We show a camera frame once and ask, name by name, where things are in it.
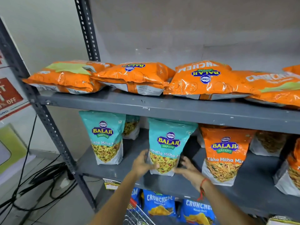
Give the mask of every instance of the red sign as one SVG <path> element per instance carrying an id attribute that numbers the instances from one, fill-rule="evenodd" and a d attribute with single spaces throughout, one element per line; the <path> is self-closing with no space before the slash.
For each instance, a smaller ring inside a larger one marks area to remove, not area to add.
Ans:
<path id="1" fill-rule="evenodd" d="M 0 79 L 0 110 L 22 101 L 22 96 L 7 78 Z"/>

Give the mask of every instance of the gray metal shelf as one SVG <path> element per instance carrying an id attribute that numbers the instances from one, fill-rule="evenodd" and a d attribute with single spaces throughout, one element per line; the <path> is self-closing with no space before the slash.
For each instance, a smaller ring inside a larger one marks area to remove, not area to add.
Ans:
<path id="1" fill-rule="evenodd" d="M 300 134 L 300 112 L 242 102 L 142 96 L 104 89 L 88 95 L 45 93 L 44 105 Z"/>
<path id="2" fill-rule="evenodd" d="M 97 165 L 95 155 L 91 147 L 87 149 L 78 161 L 78 172 L 95 178 L 109 178 L 122 181 L 130 171 L 133 160 L 141 150 L 149 148 L 148 131 L 142 129 L 135 140 L 123 140 L 125 156 L 119 165 Z M 184 151 L 200 148 L 195 137 L 191 137 Z M 206 152 L 200 148 L 193 161 L 199 168 L 202 167 Z M 242 210 L 259 216 L 267 217 L 269 214 L 290 216 L 300 220 L 298 209 L 300 200 L 281 193 L 275 186 L 272 175 L 276 172 L 279 158 L 258 156 L 250 151 L 243 166 L 238 171 L 235 183 L 232 187 L 218 186 L 226 196 Z M 136 187 L 151 189 L 156 192 L 172 195 L 179 198 L 197 199 L 199 193 L 191 183 L 175 174 L 173 177 L 151 175 L 149 172 L 136 182 Z"/>

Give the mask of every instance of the balaji wafers logo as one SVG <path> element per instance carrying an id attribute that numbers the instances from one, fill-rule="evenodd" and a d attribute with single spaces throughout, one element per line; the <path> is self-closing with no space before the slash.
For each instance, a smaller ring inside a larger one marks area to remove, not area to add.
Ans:
<path id="1" fill-rule="evenodd" d="M 233 151 L 238 150 L 238 144 L 231 142 L 230 137 L 226 136 L 221 139 L 221 142 L 212 144 L 211 148 L 217 153 L 225 152 L 232 154 Z"/>
<path id="2" fill-rule="evenodd" d="M 162 148 L 170 148 L 174 149 L 175 147 L 180 146 L 180 140 L 175 139 L 175 133 L 168 132 L 166 137 L 160 136 L 157 138 L 157 142 L 160 144 Z"/>
<path id="3" fill-rule="evenodd" d="M 131 72 L 135 68 L 143 68 L 145 67 L 145 64 L 127 64 L 127 65 L 122 65 L 122 67 L 125 67 L 126 72 Z"/>
<path id="4" fill-rule="evenodd" d="M 200 77 L 203 84 L 208 84 L 212 80 L 212 76 L 219 76 L 221 73 L 213 69 L 197 70 L 192 72 L 192 76 Z"/>
<path id="5" fill-rule="evenodd" d="M 106 121 L 100 121 L 99 126 L 100 127 L 94 127 L 92 129 L 92 133 L 97 137 L 104 136 L 106 138 L 109 138 L 111 135 L 113 135 L 113 130 L 111 128 L 107 128 Z"/>

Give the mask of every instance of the metal shelving rack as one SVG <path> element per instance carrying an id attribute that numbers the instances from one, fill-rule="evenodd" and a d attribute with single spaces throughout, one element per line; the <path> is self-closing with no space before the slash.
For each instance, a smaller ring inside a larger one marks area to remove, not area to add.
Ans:
<path id="1" fill-rule="evenodd" d="M 75 0 L 75 4 L 88 57 L 90 60 L 100 61 L 88 0 Z M 105 89 L 88 95 L 48 91 L 40 94 L 36 88 L 21 81 L 22 78 L 29 77 L 29 72 L 2 21 L 0 21 L 0 50 L 94 211 L 98 210 L 97 206 L 108 196 L 99 194 L 94 198 L 83 176 L 122 181 L 131 169 L 133 159 L 141 150 L 149 147 L 148 131 L 141 130 L 135 141 L 124 140 L 125 156 L 119 165 L 98 166 L 91 148 L 88 148 L 79 161 L 75 162 L 46 105 L 106 112 L 120 111 L 120 113 L 139 116 L 300 134 L 300 113 L 293 110 L 238 102 L 195 101 L 172 96 L 147 97 Z M 197 149 L 193 160 L 201 167 L 205 158 L 205 150 L 199 149 L 199 145 L 193 138 L 190 138 L 185 148 Z M 257 156 L 249 152 L 244 165 L 238 172 L 235 184 L 232 187 L 219 186 L 219 188 L 247 213 L 259 216 L 278 214 L 300 220 L 299 198 L 284 195 L 274 186 L 272 175 L 279 164 L 279 158 Z M 146 174 L 137 181 L 136 187 L 180 198 L 197 199 L 199 196 L 189 181 L 176 174 L 173 177 Z"/>

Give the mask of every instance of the teal snack pouch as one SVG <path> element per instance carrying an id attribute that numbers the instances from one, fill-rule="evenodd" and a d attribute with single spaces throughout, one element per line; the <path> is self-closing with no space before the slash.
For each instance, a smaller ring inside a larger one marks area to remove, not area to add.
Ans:
<path id="1" fill-rule="evenodd" d="M 126 115 L 93 110 L 79 114 L 91 139 L 97 164 L 119 164 L 123 159 L 122 132 Z"/>
<path id="2" fill-rule="evenodd" d="M 214 225 L 215 214 L 210 205 L 183 199 L 178 220 L 195 225 Z"/>
<path id="3" fill-rule="evenodd" d="M 135 140 L 140 132 L 140 117 L 136 115 L 126 115 L 126 122 L 123 139 Z"/>
<path id="4" fill-rule="evenodd" d="M 147 215 L 176 216 L 175 197 L 164 195 L 150 190 L 144 192 L 143 211 Z"/>
<path id="5" fill-rule="evenodd" d="M 148 163 L 158 163 L 160 167 L 150 170 L 151 174 L 173 176 L 180 154 L 197 123 L 148 118 L 149 144 Z"/>

